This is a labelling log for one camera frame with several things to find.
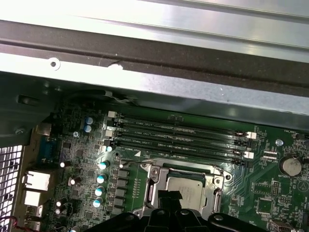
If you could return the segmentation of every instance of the green circuit board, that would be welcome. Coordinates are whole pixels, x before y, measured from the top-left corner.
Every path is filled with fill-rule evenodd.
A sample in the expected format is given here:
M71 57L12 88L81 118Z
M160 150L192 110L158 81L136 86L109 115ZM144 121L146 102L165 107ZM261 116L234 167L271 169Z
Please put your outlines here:
M140 162L166 159L211 164L230 173L231 180L223 186L222 213L269 231L277 231L271 220L308 229L309 166L304 160L309 155L306 140L297 131L100 102L91 107L64 104L59 115L51 135L58 144L53 162L69 160L72 166L63 170L48 210L54 212L56 201L63 197L72 202L74 210L63 213L69 217L64 228L78 226L84 231L115 214L142 208L147 172ZM87 117L94 120L90 132L84 130ZM278 139L283 145L276 144ZM246 151L254 156L246 158ZM287 157L301 163L299 174L282 171L280 165ZM108 167L100 169L106 160ZM285 168L288 173L297 172ZM101 174L107 180L98 184ZM68 186L71 176L79 176L81 182ZM99 186L105 191L101 205L95 208ZM49 214L45 228L57 227L60 217Z

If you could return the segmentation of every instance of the solid capacitor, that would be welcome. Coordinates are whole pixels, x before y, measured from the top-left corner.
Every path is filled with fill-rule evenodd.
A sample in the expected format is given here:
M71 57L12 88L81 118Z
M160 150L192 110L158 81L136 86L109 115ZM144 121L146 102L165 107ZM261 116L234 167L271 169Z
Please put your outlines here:
M103 186L100 186L100 187L98 187L98 188L95 190L95 195L96 195L97 197L100 197L100 196L102 196L102 194L104 193L104 191L105 191L105 188L104 188Z
M104 170L104 169L106 169L109 165L110 165L110 163L106 160L106 161L101 162L101 163L98 165L98 168L100 168L101 170Z
M93 206L95 208L99 208L103 203L103 199L101 197L97 197L94 201L93 201Z
M93 118L92 117L87 117L85 119L85 123L88 124L88 125L91 125L93 123Z
M91 128L91 126L89 126L89 125L86 125L86 126L84 127L84 131L87 132L87 133L90 133L91 130L92 130L92 128Z
M99 184L102 184L104 181L106 181L107 180L107 176L105 175L105 174L101 174L101 175L99 175L98 177L97 177L97 182L99 183Z

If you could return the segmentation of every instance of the electrolytic capacitor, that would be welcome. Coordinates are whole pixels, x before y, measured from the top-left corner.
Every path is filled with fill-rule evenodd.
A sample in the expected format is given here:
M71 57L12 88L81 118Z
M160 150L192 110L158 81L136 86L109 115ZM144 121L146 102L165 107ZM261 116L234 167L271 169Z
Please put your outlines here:
M100 186L100 187L98 187L98 188L95 190L95 195L96 195L97 197L100 197L100 196L102 196L102 194L104 193L104 191L105 191L105 188L104 188L103 186Z
M91 126L89 126L89 125L86 125L86 126L84 127L84 131L87 132L87 133L90 133L91 130L92 130L92 128L91 128Z
M65 204L63 204L62 206L60 206L55 210L55 214L61 214L64 210L66 210L66 208L67 207L65 206Z
M98 168L100 168L101 170L106 169L108 166L110 165L110 162L108 160L101 162L98 165Z
M70 183L71 183L71 185L76 185L77 183L80 183L81 181L82 181L82 179L78 176L78 177L72 179L70 181Z
M97 197L94 201L93 201L93 206L95 208L99 208L103 203L103 199L101 197Z
M70 167L72 165L71 161L64 161L60 163L61 168Z
M101 174L101 175L99 175L98 177L97 177L97 182L99 183L99 184L102 184L104 181L106 181L107 180L107 176L105 175L105 174Z
M59 201L56 202L56 206L60 207L60 206L62 206L63 204L65 204L67 202L68 202L67 198L65 198L65 197L61 198Z
M70 232L80 232L80 229L79 229L78 226L74 226L74 227L70 230Z
M92 117L87 117L85 119L85 123L88 124L88 125L91 125L93 123L93 118Z

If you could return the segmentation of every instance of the capacitor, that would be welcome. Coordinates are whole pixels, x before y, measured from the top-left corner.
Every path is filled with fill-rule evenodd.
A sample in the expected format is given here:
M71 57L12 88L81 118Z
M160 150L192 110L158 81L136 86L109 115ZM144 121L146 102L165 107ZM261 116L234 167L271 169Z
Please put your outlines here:
M78 226L74 226L74 227L70 230L70 232L80 232L80 229L79 229Z
M288 176L296 176L301 173L302 163L296 157L287 155L279 161L280 171Z
M103 186L97 187L97 189L95 190L95 195L97 197L100 197L100 196L102 196L104 191L105 191L105 188Z
M87 117L85 119L86 124L91 125L93 123L93 118L92 117Z
M70 167L72 165L71 161L64 161L60 163L61 168Z
M65 197L61 198L59 201L56 202L56 206L60 207L60 206L62 206L63 204L65 204L67 202L68 202L67 198L65 198Z
M101 162L98 165L98 168L100 168L101 170L106 169L108 166L110 165L110 162L108 160Z
M71 179L70 183L71 185L76 185L77 183L80 183L82 181L82 179L78 176L74 179Z
M97 197L94 201L93 201L93 206L95 208L99 208L100 205L103 203L103 199L101 197Z
M60 206L59 208L57 208L56 210L55 210L55 214L61 214L64 210L66 210L67 209L67 207L66 207L66 205L65 204L63 204L62 206Z
M89 125L86 125L86 126L84 127L84 131L87 132L87 133L90 133L91 130L92 130L92 128L91 128L91 126L89 126Z
M99 175L98 177L97 177L97 182L99 183L99 184L102 184L104 181L106 181L107 180L107 176L105 175L105 174L101 174L101 175Z

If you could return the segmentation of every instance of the mounting hole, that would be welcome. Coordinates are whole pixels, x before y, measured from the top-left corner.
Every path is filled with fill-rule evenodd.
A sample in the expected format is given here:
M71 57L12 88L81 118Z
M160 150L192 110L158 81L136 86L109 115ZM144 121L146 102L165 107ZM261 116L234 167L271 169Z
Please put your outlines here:
M60 60L57 59L56 57L52 57L48 59L50 67L54 70L57 71L60 68Z
M223 217L221 215L215 215L213 218L216 219L217 221L223 220Z

